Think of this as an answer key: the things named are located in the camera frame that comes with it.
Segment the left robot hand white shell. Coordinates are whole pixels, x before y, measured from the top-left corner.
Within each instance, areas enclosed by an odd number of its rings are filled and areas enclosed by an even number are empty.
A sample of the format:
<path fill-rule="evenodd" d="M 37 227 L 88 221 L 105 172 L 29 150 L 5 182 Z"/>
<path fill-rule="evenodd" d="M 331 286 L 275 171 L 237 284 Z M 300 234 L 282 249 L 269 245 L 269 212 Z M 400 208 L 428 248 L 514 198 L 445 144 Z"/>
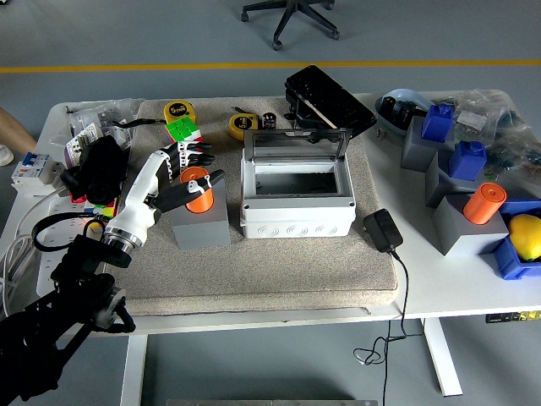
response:
<path fill-rule="evenodd" d="M 172 184 L 190 158 L 214 159 L 203 152 L 207 147 L 206 143 L 194 140 L 179 141 L 150 154 L 124 199 L 123 209 L 107 224 L 102 241 L 142 247 L 148 229 L 162 213 L 196 200 L 223 179 L 225 172 L 218 169 L 194 180 Z"/>

